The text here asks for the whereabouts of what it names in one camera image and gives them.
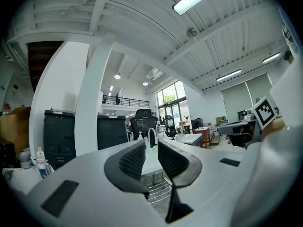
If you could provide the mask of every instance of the fluorescent light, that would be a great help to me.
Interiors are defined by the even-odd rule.
[[[230,74],[227,74],[226,76],[217,78],[217,81],[221,81],[221,80],[223,80],[223,79],[225,79],[225,78],[231,77],[231,76],[236,75],[236,74],[238,74],[238,73],[240,73],[240,72],[241,72],[241,69],[239,69],[239,70],[237,70],[237,71],[234,71],[234,72],[232,72],[232,73],[230,73]]]
[[[182,15],[190,8],[195,6],[198,2],[202,0],[181,0],[177,2],[172,8],[179,14]]]
[[[270,61],[270,60],[272,60],[272,59],[274,59],[274,58],[277,58],[280,54],[281,54],[281,53],[279,52],[279,53],[277,53],[277,54],[274,54],[274,55],[272,55],[272,56],[270,56],[270,57],[264,59],[264,60],[263,60],[263,63],[266,63],[266,62],[268,62],[268,61]]]

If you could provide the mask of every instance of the black mesh chair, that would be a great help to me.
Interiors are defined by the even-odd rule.
[[[151,109],[138,109],[136,112],[136,117],[152,117]]]
[[[177,131],[174,127],[174,120],[170,115],[166,115],[165,119],[163,120],[163,123],[165,125],[165,134],[168,137],[172,137],[172,139],[174,139],[175,135],[177,135]]]
[[[131,126],[134,132],[134,140],[137,140],[139,137],[139,132],[142,132],[142,137],[148,136],[148,130],[153,128],[156,130],[158,118],[154,116],[149,117],[134,117],[131,118]],[[154,132],[150,131],[150,141],[151,141],[151,148],[155,145],[155,136]]]

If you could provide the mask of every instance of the balcony railing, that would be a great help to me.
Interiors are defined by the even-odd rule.
[[[125,98],[125,97],[118,97],[116,99],[115,96],[106,96],[106,95],[103,95],[102,103],[103,104],[134,106],[134,107],[147,107],[147,108],[150,107],[149,101],[130,99],[130,98]]]

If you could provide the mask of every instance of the green tree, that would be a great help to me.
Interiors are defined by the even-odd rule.
[[[164,103],[169,103],[176,100],[176,95],[169,95],[164,97]]]

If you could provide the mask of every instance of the wooden staircase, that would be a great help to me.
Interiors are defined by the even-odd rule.
[[[35,91],[47,63],[63,41],[33,42],[27,45],[30,80]]]

